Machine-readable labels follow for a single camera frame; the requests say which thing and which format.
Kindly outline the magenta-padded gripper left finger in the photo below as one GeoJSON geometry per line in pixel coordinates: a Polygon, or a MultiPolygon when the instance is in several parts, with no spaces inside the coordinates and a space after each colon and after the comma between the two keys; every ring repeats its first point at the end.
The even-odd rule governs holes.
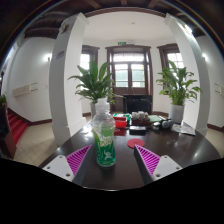
{"type": "Polygon", "coordinates": [[[91,146],[87,145],[67,156],[58,155],[43,167],[43,170],[77,185],[81,185],[91,157],[91,146]]]}

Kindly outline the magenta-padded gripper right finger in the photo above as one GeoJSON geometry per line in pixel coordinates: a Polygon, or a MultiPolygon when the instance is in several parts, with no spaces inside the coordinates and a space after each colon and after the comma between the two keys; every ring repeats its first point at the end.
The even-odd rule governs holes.
{"type": "Polygon", "coordinates": [[[168,155],[159,156],[139,145],[134,146],[134,156],[145,185],[182,169],[168,155]]]}

